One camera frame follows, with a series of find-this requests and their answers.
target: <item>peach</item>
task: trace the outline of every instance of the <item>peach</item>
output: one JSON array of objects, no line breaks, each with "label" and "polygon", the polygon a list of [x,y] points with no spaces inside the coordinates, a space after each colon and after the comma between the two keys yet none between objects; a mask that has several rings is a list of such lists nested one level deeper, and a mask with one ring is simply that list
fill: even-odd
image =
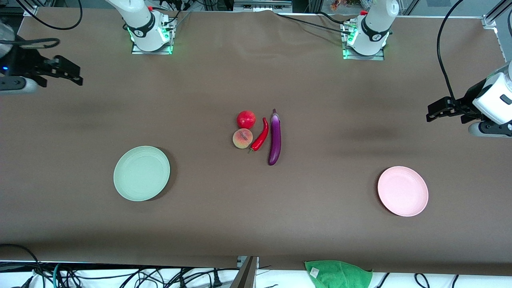
[{"label": "peach", "polygon": [[240,149],[249,147],[252,143],[252,132],[249,129],[238,129],[233,134],[233,144]]}]

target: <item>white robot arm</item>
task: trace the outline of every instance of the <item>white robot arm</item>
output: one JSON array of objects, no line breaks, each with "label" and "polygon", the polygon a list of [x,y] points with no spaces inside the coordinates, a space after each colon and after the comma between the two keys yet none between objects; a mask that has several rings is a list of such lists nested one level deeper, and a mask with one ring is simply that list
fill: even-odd
[{"label": "white robot arm", "polygon": [[449,96],[429,105],[427,122],[440,117],[461,115],[462,123],[481,120],[469,126],[475,136],[512,137],[512,65],[510,62],[469,88],[464,97]]},{"label": "white robot arm", "polygon": [[395,20],[400,6],[396,0],[374,1],[368,15],[356,18],[357,31],[347,44],[361,55],[375,55],[386,45],[389,28]]},{"label": "white robot arm", "polygon": [[150,11],[144,0],[106,0],[121,13],[132,41],[143,51],[155,51],[170,41],[169,16]]}]

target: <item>red chili pepper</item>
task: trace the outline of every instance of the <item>red chili pepper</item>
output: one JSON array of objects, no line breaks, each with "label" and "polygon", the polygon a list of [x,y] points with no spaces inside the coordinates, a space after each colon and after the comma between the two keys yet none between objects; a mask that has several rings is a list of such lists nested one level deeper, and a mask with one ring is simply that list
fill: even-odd
[{"label": "red chili pepper", "polygon": [[256,138],[254,143],[251,145],[251,151],[257,151],[261,145],[263,145],[263,142],[265,142],[265,139],[267,139],[268,135],[268,122],[265,117],[263,117],[263,131],[261,134]]}]

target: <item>label tag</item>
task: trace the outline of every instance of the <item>label tag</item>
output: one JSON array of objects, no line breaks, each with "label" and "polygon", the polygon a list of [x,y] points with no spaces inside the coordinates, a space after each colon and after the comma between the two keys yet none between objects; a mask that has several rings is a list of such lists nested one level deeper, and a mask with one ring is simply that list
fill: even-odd
[{"label": "label tag", "polygon": [[311,268],[311,272],[309,272],[309,275],[311,275],[313,278],[316,279],[316,277],[318,276],[319,272],[320,272],[320,270],[318,270],[317,268],[313,267],[313,268]]}]

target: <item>green plate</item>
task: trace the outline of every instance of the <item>green plate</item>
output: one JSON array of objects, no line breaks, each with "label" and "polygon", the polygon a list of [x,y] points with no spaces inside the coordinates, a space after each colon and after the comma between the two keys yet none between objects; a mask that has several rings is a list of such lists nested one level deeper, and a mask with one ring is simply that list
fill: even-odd
[{"label": "green plate", "polygon": [[158,148],[140,146],[126,152],[114,169],[117,192],[131,201],[145,201],[158,195],[169,181],[170,164]]}]

